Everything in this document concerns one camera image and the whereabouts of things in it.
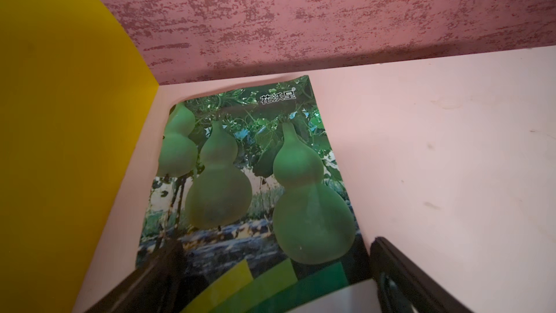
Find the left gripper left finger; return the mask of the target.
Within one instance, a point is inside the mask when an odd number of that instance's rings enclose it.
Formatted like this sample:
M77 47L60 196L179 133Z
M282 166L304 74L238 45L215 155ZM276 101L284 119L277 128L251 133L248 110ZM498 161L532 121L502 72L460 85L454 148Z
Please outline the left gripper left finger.
M182 280L183 261L181 243L168 241L88 312L172 312Z

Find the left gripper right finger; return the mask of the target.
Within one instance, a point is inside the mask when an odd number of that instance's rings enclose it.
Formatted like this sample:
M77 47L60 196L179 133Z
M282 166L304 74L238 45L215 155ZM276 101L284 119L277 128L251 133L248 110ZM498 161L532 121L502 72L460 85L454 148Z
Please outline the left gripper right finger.
M369 260L382 312L471 313L385 237L372 242Z

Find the green gourd seed bag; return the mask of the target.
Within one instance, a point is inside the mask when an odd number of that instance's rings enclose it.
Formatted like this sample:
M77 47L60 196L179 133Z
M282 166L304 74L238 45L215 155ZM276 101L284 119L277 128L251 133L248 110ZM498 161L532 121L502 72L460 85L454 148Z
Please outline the green gourd seed bag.
M377 312L369 255L308 76L168 111L136 265L178 253L155 312Z

